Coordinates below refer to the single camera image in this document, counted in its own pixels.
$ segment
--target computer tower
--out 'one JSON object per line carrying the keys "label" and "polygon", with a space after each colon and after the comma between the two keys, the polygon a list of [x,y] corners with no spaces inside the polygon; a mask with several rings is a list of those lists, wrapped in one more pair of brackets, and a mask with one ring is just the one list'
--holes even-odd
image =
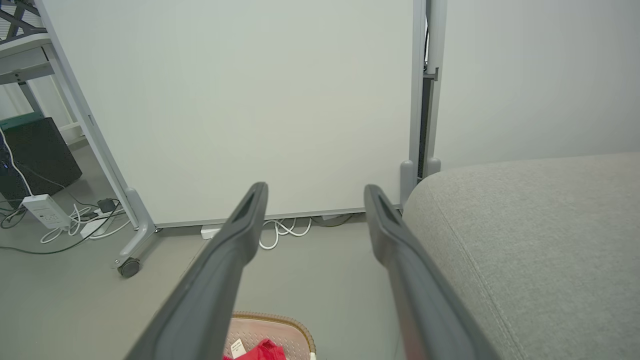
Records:
{"label": "computer tower", "polygon": [[[52,118],[34,119],[23,115],[14,119],[2,120],[0,126],[13,152],[13,160],[34,195],[53,195],[63,188],[52,182],[67,187],[82,176]],[[0,193],[5,199],[12,200],[8,203],[16,209],[29,193],[1,142],[0,138]]]}

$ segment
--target gray fabric upholstery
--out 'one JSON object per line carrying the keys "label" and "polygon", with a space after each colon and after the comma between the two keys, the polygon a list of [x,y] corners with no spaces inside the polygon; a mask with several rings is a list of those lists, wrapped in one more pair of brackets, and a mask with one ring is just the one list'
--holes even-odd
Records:
{"label": "gray fabric upholstery", "polygon": [[448,170],[403,218],[502,358],[640,358],[640,153]]}

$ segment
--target whiteboard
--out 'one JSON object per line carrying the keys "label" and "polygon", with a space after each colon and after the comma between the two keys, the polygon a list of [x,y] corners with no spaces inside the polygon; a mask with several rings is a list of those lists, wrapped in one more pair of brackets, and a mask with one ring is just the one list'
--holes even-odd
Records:
{"label": "whiteboard", "polygon": [[413,0],[45,0],[72,72],[155,224],[339,213],[409,158]]}
{"label": "whiteboard", "polygon": [[433,156],[640,151],[639,15],[638,1],[449,1]]}

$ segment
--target red cloth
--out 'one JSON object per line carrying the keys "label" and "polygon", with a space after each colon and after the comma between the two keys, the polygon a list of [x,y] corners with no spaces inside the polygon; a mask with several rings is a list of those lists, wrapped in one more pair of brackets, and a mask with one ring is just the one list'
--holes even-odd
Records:
{"label": "red cloth", "polygon": [[[229,356],[225,356],[222,360],[233,360]],[[284,357],[284,349],[276,345],[269,339],[264,339],[253,349],[249,350],[245,355],[241,355],[236,360],[287,360]]]}

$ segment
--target black caster wheel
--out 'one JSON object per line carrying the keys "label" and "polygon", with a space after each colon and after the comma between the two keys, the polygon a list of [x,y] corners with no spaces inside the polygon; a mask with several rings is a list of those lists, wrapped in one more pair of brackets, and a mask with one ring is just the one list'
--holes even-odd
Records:
{"label": "black caster wheel", "polygon": [[127,259],[124,262],[124,264],[122,264],[118,268],[118,272],[125,279],[128,279],[128,278],[132,277],[133,275],[136,275],[139,271],[140,271],[140,260],[134,259],[134,258]]}

